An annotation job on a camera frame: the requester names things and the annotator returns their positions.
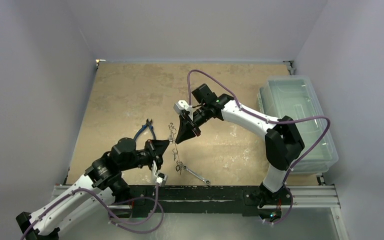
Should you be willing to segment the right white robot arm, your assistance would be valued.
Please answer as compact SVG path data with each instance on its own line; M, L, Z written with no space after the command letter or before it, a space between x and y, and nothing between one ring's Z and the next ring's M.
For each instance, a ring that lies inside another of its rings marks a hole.
M242 105L229 94L217 96L206 84L191 94L197 100L197 106L179 100L173 107L180 121L176 144L198 137L201 134L200 126L212 118L236 124L254 133L264 140L269 162L260 190L261 199L268 204L277 200L289 167L305 147L293 119L263 115Z

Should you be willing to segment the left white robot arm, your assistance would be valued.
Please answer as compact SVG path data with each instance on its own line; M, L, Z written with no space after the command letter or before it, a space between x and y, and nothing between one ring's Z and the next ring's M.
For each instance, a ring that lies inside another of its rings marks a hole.
M69 224L83 219L97 206L102 206L109 215L110 224L134 232L128 228L134 222L124 221L109 207L112 204L127 204L133 209L133 202L142 200L133 197L130 186L122 178L122 172L149 167L155 184L154 206L150 214L142 221L152 217L156 209L162 207L158 201L159 189L167 175L160 172L163 154L170 144L169 140L149 139L143 149L136 148L136 141L129 137L121 138L111 150L95 160L85 173L61 195L34 212L22 212L16 221L22 231L23 240L57 240L59 233Z

